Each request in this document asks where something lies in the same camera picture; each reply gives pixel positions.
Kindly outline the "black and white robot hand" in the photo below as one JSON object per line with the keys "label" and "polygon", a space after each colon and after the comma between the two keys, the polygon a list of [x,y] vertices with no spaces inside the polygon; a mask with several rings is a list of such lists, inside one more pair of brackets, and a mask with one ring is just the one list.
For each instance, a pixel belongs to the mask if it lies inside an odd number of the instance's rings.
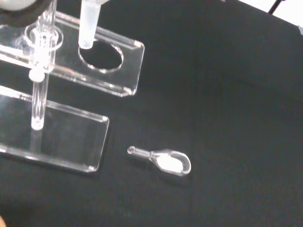
{"label": "black and white robot hand", "polygon": [[51,0],[1,0],[0,24],[28,26],[37,21],[50,4]]}

